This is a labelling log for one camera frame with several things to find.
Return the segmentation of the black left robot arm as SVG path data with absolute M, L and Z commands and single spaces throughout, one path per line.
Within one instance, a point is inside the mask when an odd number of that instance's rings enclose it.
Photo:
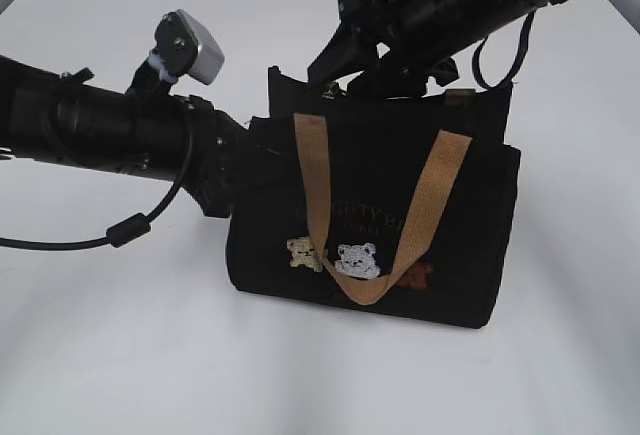
M 291 177 L 296 159 L 198 96 L 173 95 L 142 65 L 121 94 L 1 60 L 1 156 L 149 179 L 180 179 L 209 217 Z

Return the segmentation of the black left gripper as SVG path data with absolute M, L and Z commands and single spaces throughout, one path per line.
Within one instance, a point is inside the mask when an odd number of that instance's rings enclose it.
M 204 216 L 229 217 L 250 188 L 296 184 L 292 117 L 254 117 L 248 140 L 248 129 L 211 102 L 189 96 L 182 104 L 193 138 L 183 188 Z

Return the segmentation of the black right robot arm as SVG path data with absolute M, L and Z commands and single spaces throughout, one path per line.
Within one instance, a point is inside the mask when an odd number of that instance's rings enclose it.
M 419 98 L 458 77 L 451 58 L 505 25 L 569 0 L 338 0 L 336 32 L 307 69 L 312 86 L 344 76 L 350 96 Z

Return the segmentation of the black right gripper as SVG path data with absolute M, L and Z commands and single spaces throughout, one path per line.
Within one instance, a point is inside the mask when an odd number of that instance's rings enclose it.
M 410 61 L 385 67 L 380 44 L 399 55 L 402 35 L 390 0 L 338 0 L 339 25 L 326 47 L 307 69 L 311 86 L 356 74 L 347 87 L 353 97 L 368 99 L 421 98 L 434 79 L 445 87 L 458 80 L 458 68 L 446 58 L 429 68 Z

